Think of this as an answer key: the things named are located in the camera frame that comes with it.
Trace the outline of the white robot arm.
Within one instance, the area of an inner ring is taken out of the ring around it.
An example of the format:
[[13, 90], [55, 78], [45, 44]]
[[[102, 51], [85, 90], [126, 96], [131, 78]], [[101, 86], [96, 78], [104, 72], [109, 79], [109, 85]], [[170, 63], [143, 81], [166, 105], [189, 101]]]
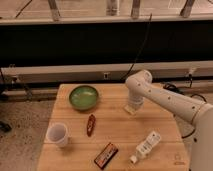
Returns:
[[125, 110], [134, 115], [143, 98], [160, 105], [195, 127], [190, 171], [213, 171], [213, 105], [195, 98], [159, 88], [152, 84], [152, 75], [141, 70], [129, 76], [125, 85], [129, 96]]

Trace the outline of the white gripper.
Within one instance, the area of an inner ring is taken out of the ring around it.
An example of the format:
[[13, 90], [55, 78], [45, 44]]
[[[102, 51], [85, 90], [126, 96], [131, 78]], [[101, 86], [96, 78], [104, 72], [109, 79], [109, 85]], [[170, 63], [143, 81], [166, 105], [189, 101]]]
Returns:
[[138, 110], [143, 104], [143, 97], [134, 91], [130, 91], [128, 95], [128, 105]]

